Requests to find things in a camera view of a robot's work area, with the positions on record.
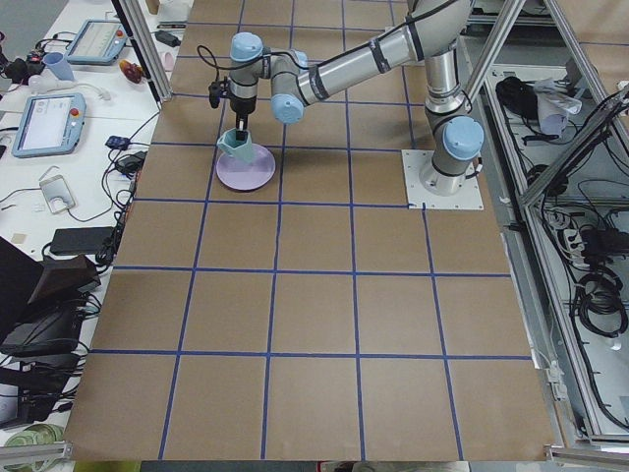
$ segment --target black cable bundle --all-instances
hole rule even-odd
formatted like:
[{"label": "black cable bundle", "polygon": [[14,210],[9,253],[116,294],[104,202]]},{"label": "black cable bundle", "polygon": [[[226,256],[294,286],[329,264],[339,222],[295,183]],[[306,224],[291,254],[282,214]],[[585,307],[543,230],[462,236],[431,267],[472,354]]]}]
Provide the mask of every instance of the black cable bundle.
[{"label": "black cable bundle", "polygon": [[[605,402],[600,395],[596,378],[597,373],[592,366],[592,361],[590,360],[586,350],[586,342],[583,340],[581,331],[579,330],[580,324],[589,332],[605,338],[615,338],[627,331],[627,328],[629,327],[629,319],[621,299],[623,284],[618,275],[616,275],[616,273],[614,273],[606,265],[607,262],[603,261],[595,264],[590,263],[590,265],[577,264],[575,260],[571,258],[571,255],[566,254],[567,248],[563,247],[561,243],[557,241],[557,235],[560,231],[562,231],[562,229],[560,229],[561,226],[576,229],[579,233],[586,227],[593,229],[603,228],[603,230],[608,230],[610,228],[614,228],[611,218],[615,214],[626,210],[625,207],[612,208],[607,214],[601,214],[599,209],[596,208],[592,200],[584,192],[582,188],[583,184],[593,181],[607,182],[623,186],[629,186],[629,184],[605,179],[583,180],[577,184],[577,188],[583,195],[586,203],[561,205],[557,201],[558,194],[555,191],[558,186],[565,185],[568,178],[574,176],[581,168],[583,168],[600,145],[603,145],[607,150],[612,163],[620,171],[620,173],[629,177],[629,164],[620,159],[620,157],[611,150],[608,144],[609,138],[613,136],[613,120],[621,112],[629,108],[629,103],[626,101],[626,99],[629,98],[627,95],[623,96],[624,100],[618,100],[618,102],[612,107],[608,106],[610,101],[619,97],[621,93],[623,93],[623,91],[607,97],[597,105],[590,115],[588,115],[577,134],[582,133],[583,130],[586,129],[595,114],[601,112],[606,106],[608,108],[601,124],[587,136],[587,139],[584,141],[585,144],[581,148],[576,149],[568,156],[561,168],[554,175],[553,179],[548,183],[543,191],[543,199],[539,206],[539,211],[543,229],[563,264],[564,271],[568,278],[568,284],[571,287],[569,302],[570,322],[572,324],[573,333],[577,340],[579,352],[582,356],[590,388],[597,406],[602,414],[614,425],[629,431],[629,422],[627,422],[627,419],[623,417],[621,420],[616,417],[610,411],[610,405]],[[629,150],[626,147],[624,147],[624,150],[629,154]],[[550,207],[547,205],[549,199],[554,199],[554,205],[551,205]],[[566,210],[566,208],[570,207],[577,209],[572,211]],[[596,223],[579,224],[575,217],[577,214],[579,214],[579,216],[593,216],[596,219]],[[557,222],[557,217],[559,215],[565,216],[565,218],[563,221]],[[578,278],[574,273],[576,271],[581,271],[585,274]],[[604,329],[594,323],[592,314],[605,317],[617,316],[619,321],[613,329]]]},{"label": "black cable bundle", "polygon": [[[576,285],[572,302],[571,317],[578,317],[585,329],[599,336],[614,338],[627,330],[629,319],[620,299],[622,282],[609,268],[600,266],[596,271],[583,276]],[[604,330],[596,326],[590,313],[602,316],[618,315],[617,329]]]}]

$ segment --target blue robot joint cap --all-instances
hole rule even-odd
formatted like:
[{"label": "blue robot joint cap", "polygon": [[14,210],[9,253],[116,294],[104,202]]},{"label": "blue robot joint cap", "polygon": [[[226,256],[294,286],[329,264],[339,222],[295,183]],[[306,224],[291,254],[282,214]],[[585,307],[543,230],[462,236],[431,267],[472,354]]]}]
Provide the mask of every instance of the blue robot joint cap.
[{"label": "blue robot joint cap", "polygon": [[485,132],[483,127],[469,116],[457,116],[446,126],[443,132],[443,146],[457,160],[472,160],[479,155]]},{"label": "blue robot joint cap", "polygon": [[292,125],[304,117],[304,103],[290,93],[278,93],[271,98],[271,109],[277,121]]},{"label": "blue robot joint cap", "polygon": [[232,37],[229,56],[236,62],[249,62],[258,58],[264,46],[259,36],[251,32],[239,32]]}]

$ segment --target shelf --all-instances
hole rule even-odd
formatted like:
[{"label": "shelf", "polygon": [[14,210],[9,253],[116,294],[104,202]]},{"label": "shelf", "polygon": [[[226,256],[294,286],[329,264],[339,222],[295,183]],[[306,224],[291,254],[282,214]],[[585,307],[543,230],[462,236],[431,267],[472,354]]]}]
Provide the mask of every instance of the shelf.
[{"label": "shelf", "polygon": [[[495,94],[495,86],[508,76],[516,76],[522,81],[539,81],[552,78],[561,81],[566,76],[564,68],[537,67],[523,65],[495,65],[489,72],[486,81],[487,99],[493,113],[494,122],[498,130],[498,135],[502,147],[506,153],[507,163],[510,173],[515,183],[515,191],[518,197],[525,194],[528,189],[526,172],[533,165],[552,164],[560,157],[562,152],[569,146],[574,132],[570,128],[566,129],[563,146],[541,145],[535,147],[525,147],[522,138],[531,135],[532,132],[524,126],[520,117],[508,111],[503,112],[501,105]],[[576,126],[581,127],[584,119],[595,108],[596,103],[592,100],[584,100],[584,106],[578,116],[572,117]],[[617,154],[622,154],[620,145],[612,144],[613,150]],[[526,157],[522,157],[517,150],[523,149]],[[627,203],[626,196],[629,195],[629,186],[611,184],[612,180],[617,180],[619,172],[610,172],[611,164],[605,166],[609,161],[604,147],[597,148],[597,151],[589,159],[588,163],[580,167],[575,176],[571,177],[565,192],[553,201],[554,205],[565,205],[570,203],[588,204],[592,202],[599,208],[605,206],[618,206]],[[556,316],[560,327],[565,347],[570,357],[568,366],[574,373],[576,387],[569,391],[571,402],[575,405],[577,416],[583,417],[585,427],[590,439],[597,438],[606,441],[614,438],[617,442],[629,442],[629,432],[614,425],[605,417],[604,413],[597,405],[597,393],[593,390],[588,377],[588,366],[579,351],[578,336],[574,332],[569,314],[569,301],[571,299],[571,286],[569,285],[566,272],[561,259],[557,255],[554,247],[548,239],[537,207],[540,202],[533,205],[522,206],[521,211],[525,215],[531,239],[537,255],[543,284],[546,287],[550,300],[550,309]],[[629,218],[616,220],[620,228],[629,228]],[[629,280],[629,265],[622,261],[615,261],[611,268],[622,280]],[[575,276],[581,278],[585,273],[576,272]],[[629,292],[625,288],[621,293],[622,299],[627,300]],[[617,341],[611,342],[608,339],[592,334],[584,328],[579,328],[579,334],[586,345],[588,358],[592,363],[596,374],[597,386],[603,401],[611,406],[615,416],[624,419],[629,416],[629,333],[622,334]]]}]

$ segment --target brown cardboard surface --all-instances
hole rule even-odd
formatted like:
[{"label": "brown cardboard surface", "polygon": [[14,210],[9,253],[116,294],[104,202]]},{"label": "brown cardboard surface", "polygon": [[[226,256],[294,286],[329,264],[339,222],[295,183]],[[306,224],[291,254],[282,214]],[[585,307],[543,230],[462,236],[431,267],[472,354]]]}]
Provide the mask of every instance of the brown cardboard surface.
[{"label": "brown cardboard surface", "polygon": [[278,266],[285,269],[351,270],[349,210],[284,206]]},{"label": "brown cardboard surface", "polygon": [[284,166],[284,202],[350,202],[347,150],[289,149]]},{"label": "brown cardboard surface", "polygon": [[273,359],[266,458],[360,458],[356,398],[353,359]]},{"label": "brown cardboard surface", "polygon": [[190,12],[188,22],[237,25],[242,9],[242,0],[222,3],[220,7],[214,2],[197,2],[195,8]]},{"label": "brown cardboard surface", "polygon": [[292,0],[247,0],[243,25],[290,25]]},{"label": "brown cardboard surface", "polygon": [[368,457],[458,459],[442,361],[366,359],[361,374]]},{"label": "brown cardboard surface", "polygon": [[136,196],[205,200],[214,151],[214,146],[151,146]]},{"label": "brown cardboard surface", "polygon": [[357,293],[361,352],[441,353],[428,277],[361,276]]},{"label": "brown cardboard surface", "polygon": [[312,106],[308,108],[302,121],[286,129],[286,146],[346,148],[345,121],[345,104],[322,103]]},{"label": "brown cardboard surface", "polygon": [[393,25],[388,2],[347,2],[345,28],[384,30]]},{"label": "brown cardboard surface", "polygon": [[[443,335],[454,355],[531,353],[510,278],[446,278],[437,281]],[[470,332],[482,325],[476,335]]]},{"label": "brown cardboard surface", "polygon": [[352,183],[357,204],[407,204],[399,152],[352,151]]},{"label": "brown cardboard surface", "polygon": [[272,268],[277,206],[212,204],[200,247],[202,267]]},{"label": "brown cardboard surface", "polygon": [[265,351],[271,284],[272,276],[267,273],[198,273],[184,348]]},{"label": "brown cardboard surface", "polygon": [[492,211],[430,211],[428,224],[437,271],[509,273]]},{"label": "brown cardboard surface", "polygon": [[559,0],[580,42],[629,43],[629,4],[622,0]]},{"label": "brown cardboard surface", "polygon": [[202,204],[135,202],[116,266],[192,267]]},{"label": "brown cardboard surface", "polygon": [[75,460],[154,459],[175,359],[92,354],[64,439]]},{"label": "brown cardboard surface", "polygon": [[228,64],[231,35],[251,30],[325,59],[405,4],[219,3],[196,2],[206,24],[188,25],[159,117],[68,429],[79,458],[541,457],[546,413],[486,187],[485,211],[406,208],[399,149],[434,145],[422,67],[289,127],[266,81],[250,130],[275,175],[238,193],[212,170],[234,114],[209,107],[197,44]]},{"label": "brown cardboard surface", "polygon": [[202,44],[217,57],[229,57],[231,41],[225,39],[232,37],[237,31],[238,27],[235,25],[187,25],[179,55],[197,57],[197,46]]},{"label": "brown cardboard surface", "polygon": [[323,60],[343,52],[342,29],[312,29],[298,28],[293,32],[293,47],[297,50],[308,51],[309,60]]},{"label": "brown cardboard surface", "polygon": [[428,272],[422,216],[405,208],[356,208],[356,267],[360,271]]},{"label": "brown cardboard surface", "polygon": [[185,356],[164,458],[259,458],[264,360]]},{"label": "brown cardboard surface", "polygon": [[355,352],[352,277],[278,275],[273,323],[274,351]]},{"label": "brown cardboard surface", "polygon": [[336,0],[296,0],[294,22],[300,27],[343,26],[343,7]]},{"label": "brown cardboard surface", "polygon": [[451,361],[468,460],[543,460],[553,442],[538,376],[529,361]]},{"label": "brown cardboard surface", "polygon": [[190,278],[188,271],[116,270],[92,347],[176,350]]},{"label": "brown cardboard surface", "polygon": [[408,149],[412,145],[406,106],[351,103],[349,115],[352,148]]}]

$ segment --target wire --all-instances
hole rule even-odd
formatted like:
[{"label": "wire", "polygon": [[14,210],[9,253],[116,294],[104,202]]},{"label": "wire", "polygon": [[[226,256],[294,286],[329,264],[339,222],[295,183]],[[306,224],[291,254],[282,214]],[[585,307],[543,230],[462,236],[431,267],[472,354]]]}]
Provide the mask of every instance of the wire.
[{"label": "wire", "polygon": [[[207,54],[209,54],[212,58],[213,62],[209,62],[207,60],[207,58],[205,56],[203,56],[203,54],[201,54],[201,51],[206,52]],[[204,46],[202,44],[197,46],[197,54],[199,55],[199,58],[201,59],[201,61],[203,61],[205,64],[207,64],[209,67],[213,68],[216,70],[216,80],[218,81],[219,79],[219,72],[220,71],[239,71],[241,69],[245,69],[249,66],[254,65],[256,62],[259,62],[262,60],[263,56],[258,56],[256,59],[253,59],[251,61],[247,61],[244,62],[243,64],[241,64],[240,66],[232,66],[232,67],[225,67],[225,66],[219,66],[217,61],[216,61],[216,56],[214,56],[214,53],[212,53],[212,51],[209,50],[209,48],[207,46]]]},{"label": "wire", "polygon": [[102,211],[101,213],[99,213],[99,214],[95,214],[94,216],[91,216],[91,217],[86,218],[86,219],[81,219],[81,218],[79,218],[79,217],[75,216],[75,215],[74,215],[74,214],[70,211],[70,209],[69,209],[69,208],[68,208],[67,212],[68,212],[68,214],[72,217],[72,219],[74,219],[75,221],[78,221],[78,222],[80,222],[80,223],[87,223],[88,221],[92,221],[93,219],[97,219],[98,217],[102,216],[103,214],[107,214],[107,213],[111,210],[111,208],[113,208],[113,207],[114,207],[114,203],[112,202],[112,203],[109,205],[109,208],[108,208],[108,209],[105,209],[105,210],[104,210],[104,211]]},{"label": "wire", "polygon": [[153,120],[153,118],[159,115],[160,112],[161,110],[157,110],[153,115],[151,115],[148,119],[146,119],[146,121],[144,121],[142,125],[139,128],[137,128],[136,131],[132,135],[129,136],[129,141],[132,141],[133,138],[137,136],[138,133],[142,130],[142,128],[146,126],[148,123],[150,123]]},{"label": "wire", "polygon": [[9,195],[7,195],[4,199],[0,200],[0,204],[5,203],[7,200],[9,200],[11,197],[13,197],[14,195],[16,195],[18,192],[33,192],[35,190],[40,190],[39,187],[33,187],[30,189],[18,189],[18,190],[14,190],[13,192],[11,192]]},{"label": "wire", "polygon": [[522,172],[526,175],[529,172],[526,164],[529,164],[531,168],[535,167],[533,161],[520,149],[518,144],[518,140],[513,133],[513,129],[511,128],[511,122],[509,121],[509,115],[507,115],[507,111],[502,103],[500,103],[500,110],[502,110],[502,116],[504,117],[504,123],[507,127],[507,132],[509,133],[509,137],[511,138],[511,143],[513,144],[513,148],[515,149],[516,154],[518,154],[518,160],[520,162],[520,168]]},{"label": "wire", "polygon": [[463,93],[465,98],[468,100],[468,103],[470,104],[470,109],[468,110],[468,115],[469,115],[470,113],[472,113],[474,111],[474,103],[472,103],[472,100],[470,99],[470,96],[462,88],[461,88],[461,93]]}]

